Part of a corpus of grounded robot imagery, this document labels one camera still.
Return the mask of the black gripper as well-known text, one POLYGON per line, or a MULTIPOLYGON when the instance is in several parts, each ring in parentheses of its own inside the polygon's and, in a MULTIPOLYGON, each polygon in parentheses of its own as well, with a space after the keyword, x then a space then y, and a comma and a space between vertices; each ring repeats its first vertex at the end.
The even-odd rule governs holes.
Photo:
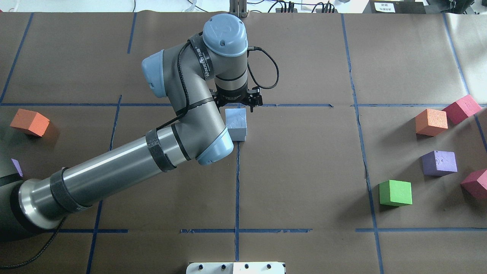
POLYGON ((249 106, 252 112, 254 107, 263 105, 261 88, 257 86, 252 89, 242 86, 236 90, 226 90, 217 86, 217 90, 212 90, 212 97, 217 108, 227 104, 243 104, 249 106))

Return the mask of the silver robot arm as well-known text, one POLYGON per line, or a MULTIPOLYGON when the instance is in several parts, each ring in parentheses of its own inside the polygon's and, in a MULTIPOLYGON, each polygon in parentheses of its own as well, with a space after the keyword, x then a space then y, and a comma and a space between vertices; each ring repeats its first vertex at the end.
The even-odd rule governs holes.
POLYGON ((233 151, 221 116, 226 104, 262 105, 260 88, 248 87, 247 30, 243 20, 211 16, 179 45, 141 62, 156 97, 173 111, 135 140, 44 179, 23 180, 14 166, 1 168, 1 241, 19 241, 50 229, 104 198, 195 160, 215 163, 233 151))

